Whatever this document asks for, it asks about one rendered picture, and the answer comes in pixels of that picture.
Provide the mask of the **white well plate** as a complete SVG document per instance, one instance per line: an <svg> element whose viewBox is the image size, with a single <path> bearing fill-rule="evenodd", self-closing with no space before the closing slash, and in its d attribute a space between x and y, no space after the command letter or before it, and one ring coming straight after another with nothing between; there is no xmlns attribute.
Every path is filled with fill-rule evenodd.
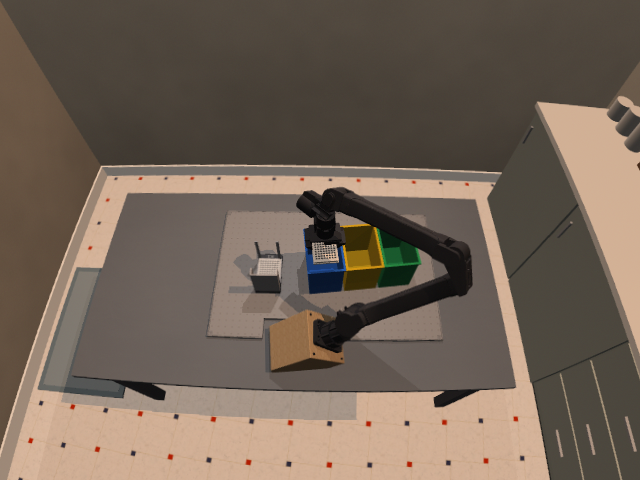
<svg viewBox="0 0 640 480"><path fill-rule="evenodd" d="M281 259L259 258L258 274L276 275L276 268L278 268L279 278L280 278ZM274 274L272 274L273 270L274 270Z"/></svg>

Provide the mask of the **blue open bin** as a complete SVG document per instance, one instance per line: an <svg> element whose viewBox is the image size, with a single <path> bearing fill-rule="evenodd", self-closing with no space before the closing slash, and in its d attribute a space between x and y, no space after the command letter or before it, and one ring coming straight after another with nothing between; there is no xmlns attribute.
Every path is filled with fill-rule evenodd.
<svg viewBox="0 0 640 480"><path fill-rule="evenodd" d="M339 263L313 265L312 250L305 245L309 294L342 290L344 272L346 272L343 246L337 248L337 251Z"/></svg>

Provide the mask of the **green returns bin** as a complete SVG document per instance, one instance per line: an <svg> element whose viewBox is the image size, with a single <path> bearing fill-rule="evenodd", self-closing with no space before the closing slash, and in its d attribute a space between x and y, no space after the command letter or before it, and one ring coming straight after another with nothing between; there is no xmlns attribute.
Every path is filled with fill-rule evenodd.
<svg viewBox="0 0 640 480"><path fill-rule="evenodd" d="M421 265L418 248L379 229L377 229L377 234L384 263L378 280L378 288L409 285L418 265Z"/></svg>

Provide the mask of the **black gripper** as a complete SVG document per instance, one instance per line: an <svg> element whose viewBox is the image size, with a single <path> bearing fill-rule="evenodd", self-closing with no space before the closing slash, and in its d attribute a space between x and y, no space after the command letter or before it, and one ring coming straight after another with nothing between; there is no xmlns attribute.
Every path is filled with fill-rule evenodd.
<svg viewBox="0 0 640 480"><path fill-rule="evenodd" d="M329 230L321 230L316 224L316 232L314 232L314 225L308 227L304 229L305 245L308 249L313 250L312 243L316 242L324 242L324 245L336 244L337 248L346 244L344 228L340 227L339 223L336 223L335 231L334 226Z"/></svg>

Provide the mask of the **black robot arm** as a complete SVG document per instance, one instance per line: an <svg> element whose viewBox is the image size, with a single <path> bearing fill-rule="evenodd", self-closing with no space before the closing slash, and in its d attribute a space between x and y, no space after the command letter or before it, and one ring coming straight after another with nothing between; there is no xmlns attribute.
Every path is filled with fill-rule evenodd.
<svg viewBox="0 0 640 480"><path fill-rule="evenodd" d="M341 212L424 251L443 263L450 274L367 303L366 306L360 302L352 304L348 310L345 306L344 311L337 311L339 315L335 321L314 320L313 343L316 346L340 353L342 341L348 341L365 326L444 298L464 296L473 285L472 257L465 242L421 226L365 200L347 188L329 188L322 196L313 190L304 191L296 207L310 218L314 217L314 232L316 224L321 230L329 230L334 226L335 231L335 211ZM465 260L468 264L465 264Z"/></svg>

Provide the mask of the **yellow recycle bin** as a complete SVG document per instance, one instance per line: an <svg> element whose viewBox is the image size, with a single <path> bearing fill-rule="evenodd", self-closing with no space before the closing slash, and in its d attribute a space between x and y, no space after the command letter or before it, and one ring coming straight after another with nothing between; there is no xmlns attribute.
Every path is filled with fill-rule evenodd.
<svg viewBox="0 0 640 480"><path fill-rule="evenodd" d="M384 268L377 229L369 224L340 227L344 228L346 239L344 291L376 288L380 268Z"/></svg>

